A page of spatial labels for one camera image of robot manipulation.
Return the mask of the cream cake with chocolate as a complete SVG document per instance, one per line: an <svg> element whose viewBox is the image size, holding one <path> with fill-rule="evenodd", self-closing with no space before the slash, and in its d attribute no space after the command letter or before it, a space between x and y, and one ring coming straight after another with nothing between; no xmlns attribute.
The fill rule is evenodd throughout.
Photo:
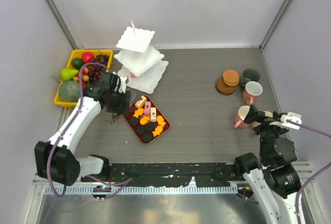
<svg viewBox="0 0 331 224"><path fill-rule="evenodd" d="M157 110L155 107L151 107L150 109L150 121L151 122L157 121Z"/></svg>

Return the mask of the metal tweezers tongs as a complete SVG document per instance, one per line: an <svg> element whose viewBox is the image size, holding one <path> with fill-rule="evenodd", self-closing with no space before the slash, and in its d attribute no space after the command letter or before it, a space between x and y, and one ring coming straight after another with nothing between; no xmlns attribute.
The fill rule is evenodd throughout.
<svg viewBox="0 0 331 224"><path fill-rule="evenodd" d="M107 120L107 123L109 123L110 125L113 125L116 123L116 121L122 116L122 114L115 114L113 113L109 119Z"/></svg>

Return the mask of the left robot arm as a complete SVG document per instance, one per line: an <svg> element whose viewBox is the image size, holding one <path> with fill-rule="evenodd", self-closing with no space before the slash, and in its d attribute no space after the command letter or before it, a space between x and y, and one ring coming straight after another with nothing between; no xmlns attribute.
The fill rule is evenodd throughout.
<svg viewBox="0 0 331 224"><path fill-rule="evenodd" d="M117 115L128 114L131 92L126 89L127 83L128 77L103 72L97 85L82 90L82 97L63 126L47 142L39 141L34 148L39 177L65 186L88 175L101 182L110 177L111 167L106 157L75 158L74 153L89 124L102 109Z"/></svg>

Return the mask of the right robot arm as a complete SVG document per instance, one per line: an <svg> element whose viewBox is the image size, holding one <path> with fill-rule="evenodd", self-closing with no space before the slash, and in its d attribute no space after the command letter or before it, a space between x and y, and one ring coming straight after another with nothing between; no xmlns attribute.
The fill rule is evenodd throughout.
<svg viewBox="0 0 331 224"><path fill-rule="evenodd" d="M246 180L257 199L267 223L305 223L299 190L301 182L292 163L297 160L294 143L282 137L290 129L298 130L301 115L288 112L267 114L254 105L242 106L235 128L249 126L260 142L259 156L246 153L235 158L234 174Z"/></svg>

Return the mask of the pink cake with cherry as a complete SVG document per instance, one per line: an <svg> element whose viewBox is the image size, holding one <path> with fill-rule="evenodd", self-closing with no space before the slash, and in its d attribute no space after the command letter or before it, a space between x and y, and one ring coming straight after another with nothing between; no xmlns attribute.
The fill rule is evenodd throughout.
<svg viewBox="0 0 331 224"><path fill-rule="evenodd" d="M145 105L144 105L144 115L145 116L150 116L150 112L151 112L151 102L146 101Z"/></svg>

